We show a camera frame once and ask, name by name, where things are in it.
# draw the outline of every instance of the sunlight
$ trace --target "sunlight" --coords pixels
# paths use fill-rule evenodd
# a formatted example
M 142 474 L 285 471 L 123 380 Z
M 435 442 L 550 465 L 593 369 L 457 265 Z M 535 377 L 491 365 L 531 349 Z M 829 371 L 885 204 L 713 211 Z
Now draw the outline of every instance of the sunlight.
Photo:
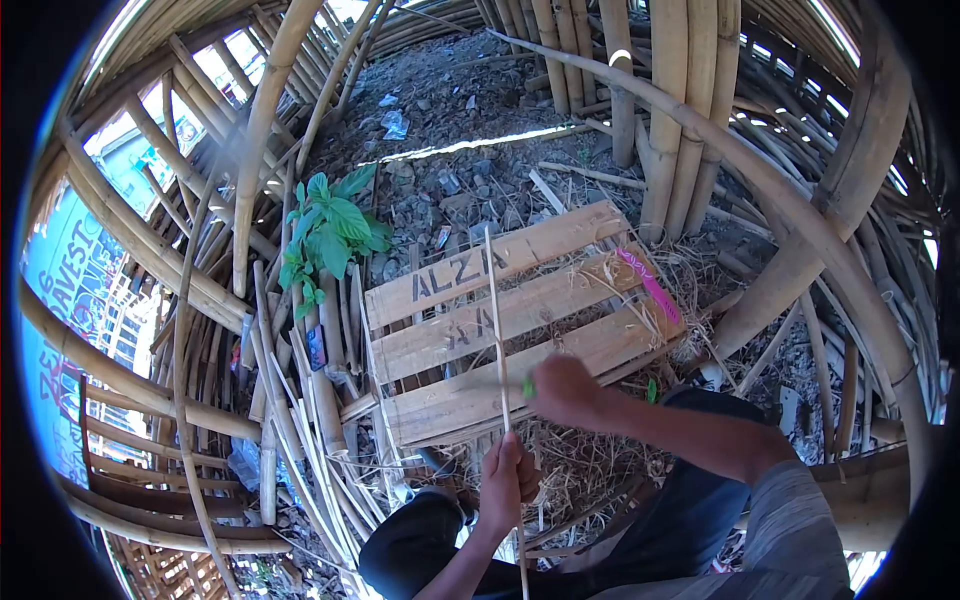
M 480 148 L 481 146 L 492 146 L 494 144 L 502 144 L 505 142 L 516 142 L 521 139 L 532 139 L 534 137 L 543 137 L 545 135 L 550 135 L 552 133 L 565 132 L 566 130 L 572 130 L 575 126 L 566 124 L 560 125 L 557 127 L 551 127 L 545 130 L 533 130 L 524 133 L 511 133 L 510 135 L 504 135 L 502 137 L 495 137 L 492 139 L 477 139 L 473 141 L 460 141 L 456 144 L 446 146 L 443 148 L 437 148 L 436 146 L 428 146 L 427 148 L 420 148 L 419 150 L 410 150 L 408 152 L 401 152 L 395 155 L 384 156 L 379 160 L 369 160 L 367 162 L 360 162 L 357 164 L 358 167 L 362 167 L 367 164 L 373 164 L 375 162 L 391 162 L 393 160 L 413 160 L 416 158 L 427 158 L 432 155 L 439 154 L 452 154 L 458 150 L 463 150 L 465 148 Z

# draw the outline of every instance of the wooden plank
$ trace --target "wooden plank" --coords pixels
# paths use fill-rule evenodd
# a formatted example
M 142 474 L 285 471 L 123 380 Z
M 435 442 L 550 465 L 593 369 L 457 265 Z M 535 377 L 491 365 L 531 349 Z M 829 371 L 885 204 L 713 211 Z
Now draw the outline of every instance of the wooden plank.
M 637 244 L 627 247 L 656 273 Z M 578 270 L 604 279 L 604 263 L 612 262 L 612 285 L 619 292 L 642 283 L 639 276 L 614 252 L 593 256 L 570 268 L 537 277 L 500 294 L 504 339 L 550 324 L 613 296 L 610 288 Z M 426 371 L 492 346 L 491 302 L 487 297 L 391 333 L 371 344 L 373 362 L 381 383 Z
M 493 242 L 497 276 L 516 275 L 629 228 L 627 219 L 609 200 L 547 219 Z M 369 290 L 366 302 L 371 330 L 484 287 L 484 256 L 478 246 Z
M 650 314 L 660 330 L 662 340 L 669 341 L 684 331 L 684 324 L 672 323 L 652 299 L 646 299 L 642 305 L 637 309 Z M 520 381 L 530 369 L 554 351 L 580 357 L 588 371 L 598 375 L 663 344 L 661 342 L 654 346 L 654 341 L 650 330 L 638 321 L 630 308 L 624 306 L 559 339 L 509 356 L 508 380 Z M 490 363 L 413 392 L 384 398 L 384 409 L 396 445 L 416 447 L 425 439 L 497 418 L 500 414 L 500 389 L 495 383 L 496 368 L 495 363 Z M 525 405 L 521 395 L 511 396 L 511 411 Z

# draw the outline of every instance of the shoe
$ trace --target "shoe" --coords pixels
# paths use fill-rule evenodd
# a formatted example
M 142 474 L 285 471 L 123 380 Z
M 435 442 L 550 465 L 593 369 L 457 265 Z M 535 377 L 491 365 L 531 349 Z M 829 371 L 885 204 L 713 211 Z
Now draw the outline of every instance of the shoe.
M 716 362 L 709 360 L 694 369 L 684 379 L 684 384 L 708 392 L 719 392 L 720 386 L 723 384 L 723 370 Z

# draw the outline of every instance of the person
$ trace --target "person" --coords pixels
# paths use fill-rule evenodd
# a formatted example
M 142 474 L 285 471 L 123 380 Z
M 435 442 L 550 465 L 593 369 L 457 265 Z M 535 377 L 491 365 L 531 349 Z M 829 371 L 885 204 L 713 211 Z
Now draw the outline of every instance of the person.
M 574 572 L 528 569 L 531 598 L 684 600 L 853 598 L 829 507 L 807 467 L 763 413 L 725 394 L 679 386 L 660 404 L 602 388 L 577 358 L 553 355 L 531 373 L 534 414 L 570 427 L 629 436 L 676 457 L 652 508 L 599 563 Z M 419 493 L 363 547 L 359 571 L 388 600 L 520 598 L 519 567 L 492 559 L 536 496 L 539 474 L 513 433 L 482 464 L 479 518 L 456 498 Z M 744 570 L 708 574 L 750 498 Z

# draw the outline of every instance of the green leaf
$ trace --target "green leaf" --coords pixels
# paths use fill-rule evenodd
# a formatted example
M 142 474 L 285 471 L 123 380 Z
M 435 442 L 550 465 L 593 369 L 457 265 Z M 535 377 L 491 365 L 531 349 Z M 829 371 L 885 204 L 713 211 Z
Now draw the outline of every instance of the green leaf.
M 284 263 L 280 267 L 280 287 L 284 290 L 290 287 L 290 284 L 293 283 L 294 275 L 297 272 L 297 265 L 292 262 Z
M 297 221 L 297 228 L 294 229 L 293 241 L 299 242 L 303 239 L 303 236 L 306 235 L 306 232 L 312 229 L 314 224 L 317 223 L 317 219 L 323 214 L 323 210 L 319 205 L 310 206 L 307 211 L 300 217 L 300 220 Z
M 326 185 L 326 173 L 318 173 L 310 178 L 306 184 L 306 195 L 311 200 L 325 201 L 330 197 L 330 190 Z
M 382 237 L 377 237 L 374 235 L 367 240 L 367 246 L 369 246 L 371 250 L 376 250 L 377 252 L 386 252 L 390 249 L 390 242 Z
M 337 233 L 330 223 L 324 223 L 320 226 L 320 236 L 320 248 L 326 268 L 330 270 L 333 276 L 343 279 L 344 272 L 347 270 L 347 261 L 350 258 L 350 250 L 347 248 L 346 240 Z
M 310 312 L 310 309 L 316 306 L 316 304 L 314 304 L 312 300 L 310 302 L 311 303 L 307 304 L 307 300 L 304 299 L 303 304 L 297 305 L 297 310 L 294 311 L 295 319 L 303 319 L 304 317 L 306 317 L 306 314 Z
M 340 197 L 330 198 L 326 207 L 326 220 L 333 224 L 337 233 L 352 240 L 365 242 L 371 237 L 370 226 L 356 204 Z
M 362 190 L 374 173 L 376 173 L 376 163 L 364 165 L 356 171 L 347 173 L 338 183 L 333 184 L 330 188 L 330 194 L 340 198 L 349 198 Z

